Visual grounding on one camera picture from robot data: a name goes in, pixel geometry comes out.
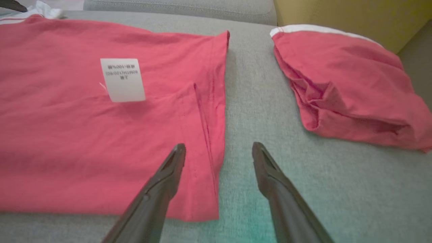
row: gray sofa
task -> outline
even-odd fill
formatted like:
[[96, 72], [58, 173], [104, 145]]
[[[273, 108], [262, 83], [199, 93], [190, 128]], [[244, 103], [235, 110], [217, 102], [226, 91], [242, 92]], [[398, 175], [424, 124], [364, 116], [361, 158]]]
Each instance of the gray sofa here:
[[[254, 174], [254, 141], [267, 147], [335, 242], [431, 242], [432, 153], [323, 138], [306, 131], [273, 54], [269, 32], [274, 26], [160, 13], [72, 11], [65, 17], [154, 32], [231, 32], [220, 219], [167, 220], [161, 242], [276, 242], [268, 203]], [[0, 241], [100, 242], [117, 218], [2, 213]]]

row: folded shirt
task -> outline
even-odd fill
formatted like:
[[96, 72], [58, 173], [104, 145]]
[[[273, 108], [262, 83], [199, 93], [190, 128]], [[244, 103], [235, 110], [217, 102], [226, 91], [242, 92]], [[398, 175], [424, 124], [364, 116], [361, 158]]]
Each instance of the folded shirt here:
[[271, 31], [303, 126], [318, 135], [432, 149], [432, 114], [395, 54], [372, 40], [312, 25]]
[[[185, 143], [167, 217], [218, 219], [229, 32], [31, 16], [0, 34], [0, 211], [122, 214]], [[138, 59], [146, 101], [112, 102], [101, 58]]]

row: clothing label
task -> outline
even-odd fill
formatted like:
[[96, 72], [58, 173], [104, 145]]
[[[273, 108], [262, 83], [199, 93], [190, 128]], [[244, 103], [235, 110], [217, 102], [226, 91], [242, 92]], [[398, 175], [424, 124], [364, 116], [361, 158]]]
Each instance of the clothing label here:
[[146, 100], [138, 59], [101, 58], [101, 65], [112, 102]]

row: white trim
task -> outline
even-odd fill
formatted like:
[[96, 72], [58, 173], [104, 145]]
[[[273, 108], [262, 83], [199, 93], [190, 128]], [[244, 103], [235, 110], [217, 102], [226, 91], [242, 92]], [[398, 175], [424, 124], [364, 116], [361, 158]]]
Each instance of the white trim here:
[[312, 31], [312, 32], [320, 32], [320, 33], [332, 33], [332, 34], [340, 34], [340, 35], [346, 35], [349, 37], [354, 37], [354, 38], [360, 38], [360, 39], [364, 39], [373, 43], [376, 43], [378, 45], [380, 45], [379, 43], [361, 36], [361, 35], [357, 35], [357, 34], [353, 34], [353, 33], [347, 33], [344, 32], [342, 30], [338, 30], [338, 29], [332, 29], [332, 28], [328, 28], [328, 27], [323, 27], [323, 26], [315, 26], [315, 25], [289, 25], [289, 26], [283, 26], [283, 27], [277, 27], [274, 28], [270, 31], [270, 36], [273, 37], [275, 34], [279, 33], [279, 32], [283, 32], [283, 33], [292, 33], [292, 32], [299, 32], [299, 31]]
[[33, 14], [41, 15], [47, 19], [58, 19], [63, 15], [63, 10], [53, 9], [42, 1], [36, 1], [36, 7], [30, 6], [27, 10], [25, 13], [13, 13], [2, 16], [0, 18], [0, 25], [19, 23]]

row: white cloth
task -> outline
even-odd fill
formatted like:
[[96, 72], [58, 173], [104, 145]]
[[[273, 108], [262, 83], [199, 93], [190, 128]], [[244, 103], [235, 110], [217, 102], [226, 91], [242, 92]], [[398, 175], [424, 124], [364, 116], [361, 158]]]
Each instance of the white cloth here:
[[47, 19], [58, 19], [63, 15], [63, 10], [51, 8], [42, 1], [36, 1], [35, 7], [30, 6], [25, 13], [12, 13], [0, 18], [0, 25], [14, 24], [24, 21], [33, 14], [41, 15]]

